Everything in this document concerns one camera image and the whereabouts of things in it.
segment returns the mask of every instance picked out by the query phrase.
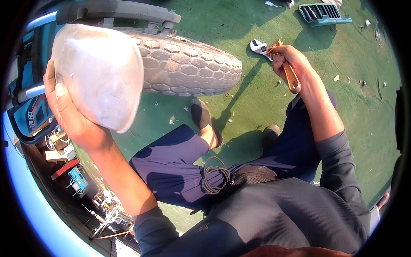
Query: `hand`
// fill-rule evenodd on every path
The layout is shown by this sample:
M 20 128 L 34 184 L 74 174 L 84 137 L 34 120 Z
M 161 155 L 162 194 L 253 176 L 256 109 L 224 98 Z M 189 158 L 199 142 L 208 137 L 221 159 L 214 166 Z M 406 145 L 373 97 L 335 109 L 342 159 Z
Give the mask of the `hand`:
M 275 54 L 273 56 L 271 65 L 274 72 L 283 80 L 287 81 L 287 77 L 282 67 L 283 63 L 286 60 L 291 64 L 298 80 L 302 84 L 301 89 L 303 89 L 306 81 L 312 78 L 319 79 L 318 74 L 311 67 L 310 63 L 307 60 L 307 57 L 305 57 L 305 55 L 303 55 L 293 46 L 277 46 L 274 48 L 274 51 L 276 51 L 278 54 Z
M 54 118 L 70 139 L 88 154 L 108 150 L 114 144 L 109 129 L 94 124 L 77 110 L 66 85 L 56 85 L 53 60 L 47 63 L 43 81 L 47 102 Z

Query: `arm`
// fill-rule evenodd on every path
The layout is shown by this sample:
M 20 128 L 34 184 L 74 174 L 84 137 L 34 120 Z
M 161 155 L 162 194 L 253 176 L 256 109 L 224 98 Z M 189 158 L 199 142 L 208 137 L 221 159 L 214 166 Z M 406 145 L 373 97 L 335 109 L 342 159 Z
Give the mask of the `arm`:
M 286 80 L 282 64 L 287 59 L 300 80 L 300 96 L 307 108 L 316 148 L 323 161 L 320 186 L 340 196 L 362 223 L 369 227 L 369 211 L 356 180 L 356 167 L 344 124 L 333 107 L 320 76 L 307 58 L 294 47 L 278 46 L 275 51 L 280 54 L 273 58 L 274 72 Z
M 157 201 L 153 193 L 130 167 L 110 131 L 87 120 L 74 106 L 66 86 L 56 85 L 52 60 L 47 64 L 43 80 L 47 102 L 54 118 L 69 137 L 94 160 L 126 212 L 129 215 L 139 215 L 155 208 Z

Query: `black shoe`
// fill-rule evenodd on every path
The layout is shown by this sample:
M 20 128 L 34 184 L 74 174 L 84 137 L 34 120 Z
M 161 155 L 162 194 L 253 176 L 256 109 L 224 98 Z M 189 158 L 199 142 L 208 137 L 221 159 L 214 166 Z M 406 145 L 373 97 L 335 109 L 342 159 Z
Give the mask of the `black shoe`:
M 190 110 L 191 118 L 200 130 L 205 128 L 207 125 L 212 127 L 218 140 L 215 148 L 220 147 L 224 142 L 223 134 L 212 125 L 210 110 L 207 108 L 205 103 L 200 99 L 193 99 L 190 102 Z
M 277 125 L 266 127 L 263 131 L 263 141 L 261 143 L 263 146 L 263 154 L 266 154 L 272 148 L 280 133 L 280 128 Z

